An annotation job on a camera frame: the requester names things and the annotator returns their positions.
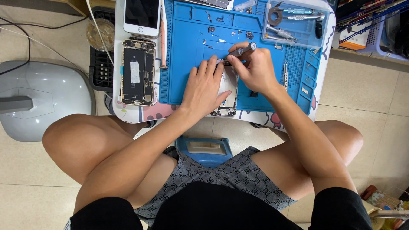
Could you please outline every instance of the forearm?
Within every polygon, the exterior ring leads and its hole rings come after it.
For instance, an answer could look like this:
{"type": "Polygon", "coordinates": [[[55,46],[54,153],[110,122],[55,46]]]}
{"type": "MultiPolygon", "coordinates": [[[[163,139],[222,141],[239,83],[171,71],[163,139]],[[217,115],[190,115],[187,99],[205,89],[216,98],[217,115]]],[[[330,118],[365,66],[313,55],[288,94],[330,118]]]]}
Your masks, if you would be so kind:
{"type": "Polygon", "coordinates": [[[198,120],[196,115],[177,109],[152,130],[105,159],[86,178],[77,196],[74,212],[99,198],[127,198],[145,178],[163,150],[198,120]]]}
{"type": "Polygon", "coordinates": [[[280,117],[297,150],[301,164],[311,176],[315,192],[321,191],[322,185],[325,188],[331,183],[334,183],[334,186],[355,190],[345,164],[335,147],[292,100],[284,87],[277,85],[266,93],[265,97],[280,117]]]}

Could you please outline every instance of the hand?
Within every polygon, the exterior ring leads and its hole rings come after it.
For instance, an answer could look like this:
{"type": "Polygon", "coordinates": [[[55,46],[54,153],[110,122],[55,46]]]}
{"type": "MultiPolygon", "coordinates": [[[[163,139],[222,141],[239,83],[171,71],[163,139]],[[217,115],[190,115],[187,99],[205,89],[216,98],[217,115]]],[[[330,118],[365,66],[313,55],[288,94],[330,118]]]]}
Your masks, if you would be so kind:
{"type": "MultiPolygon", "coordinates": [[[[249,46],[247,41],[237,43],[229,49],[229,52],[247,46],[249,46]]],[[[227,59],[250,90],[265,95],[273,88],[280,86],[274,74],[273,62],[268,49],[258,48],[252,52],[245,52],[240,57],[228,55],[227,59]]]]}
{"type": "Polygon", "coordinates": [[[216,68],[216,62],[217,56],[212,55],[209,61],[200,63],[199,69],[192,68],[179,109],[187,110],[201,119],[219,107],[231,94],[228,90],[218,95],[224,64],[221,61],[216,68]]]}

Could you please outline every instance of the tile floor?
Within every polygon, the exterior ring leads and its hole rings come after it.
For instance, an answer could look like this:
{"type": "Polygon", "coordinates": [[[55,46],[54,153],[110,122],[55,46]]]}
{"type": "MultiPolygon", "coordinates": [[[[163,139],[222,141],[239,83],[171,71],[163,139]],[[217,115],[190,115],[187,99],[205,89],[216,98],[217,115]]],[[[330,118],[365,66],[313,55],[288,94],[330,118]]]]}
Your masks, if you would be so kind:
{"type": "MultiPolygon", "coordinates": [[[[78,17],[0,6],[0,16],[16,23],[59,26],[78,17]]],[[[84,36],[87,21],[58,30],[23,26],[35,39],[54,48],[88,72],[89,47],[84,36]]],[[[20,32],[13,26],[8,29],[20,32]]],[[[27,39],[0,32],[0,62],[25,60],[27,39]]],[[[62,63],[62,58],[32,43],[32,60],[62,63]]],[[[399,196],[409,185],[409,74],[347,61],[330,59],[317,120],[340,120],[359,129],[364,147],[348,166],[362,191],[374,184],[399,196]]],[[[98,115],[108,115],[103,93],[98,115]]],[[[186,133],[196,137],[226,137],[233,152],[248,145],[267,149],[282,141],[267,129],[247,122],[204,118],[186,133]]],[[[80,185],[65,175],[49,158],[41,143],[21,143],[9,138],[0,126],[0,229],[62,229],[72,214],[80,185]]],[[[289,219],[305,223],[311,218],[314,194],[286,208],[289,219]]]]}

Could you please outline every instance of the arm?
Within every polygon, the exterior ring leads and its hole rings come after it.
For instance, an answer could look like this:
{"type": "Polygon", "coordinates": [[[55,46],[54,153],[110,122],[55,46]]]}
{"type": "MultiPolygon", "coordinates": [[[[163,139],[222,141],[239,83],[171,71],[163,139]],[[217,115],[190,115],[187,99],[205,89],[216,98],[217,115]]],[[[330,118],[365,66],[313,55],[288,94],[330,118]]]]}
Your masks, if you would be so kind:
{"type": "MultiPolygon", "coordinates": [[[[229,52],[246,46],[248,42],[235,44],[229,52]]],[[[256,49],[240,58],[229,55],[227,59],[246,86],[265,96],[279,115],[298,159],[311,176],[315,194],[330,187],[357,192],[335,147],[276,80],[270,51],[256,49]]]]}
{"type": "Polygon", "coordinates": [[[139,186],[168,145],[208,115],[231,91],[218,96],[223,63],[217,57],[192,68],[180,107],[152,130],[112,154],[86,178],[75,202],[74,213],[104,197],[127,198],[139,186]]]}

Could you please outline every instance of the black plastic crate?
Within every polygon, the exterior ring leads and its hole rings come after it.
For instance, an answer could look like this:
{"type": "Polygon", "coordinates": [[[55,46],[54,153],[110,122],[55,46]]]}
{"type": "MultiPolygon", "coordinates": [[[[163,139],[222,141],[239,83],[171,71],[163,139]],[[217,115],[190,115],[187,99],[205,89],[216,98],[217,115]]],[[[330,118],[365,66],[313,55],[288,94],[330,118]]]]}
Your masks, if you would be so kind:
{"type": "MultiPolygon", "coordinates": [[[[107,19],[115,25],[115,9],[93,7],[95,19],[107,19]]],[[[114,52],[109,52],[114,60],[114,52]]],[[[105,51],[99,51],[90,46],[90,85],[97,91],[112,92],[114,87],[114,65],[105,51]]]]}

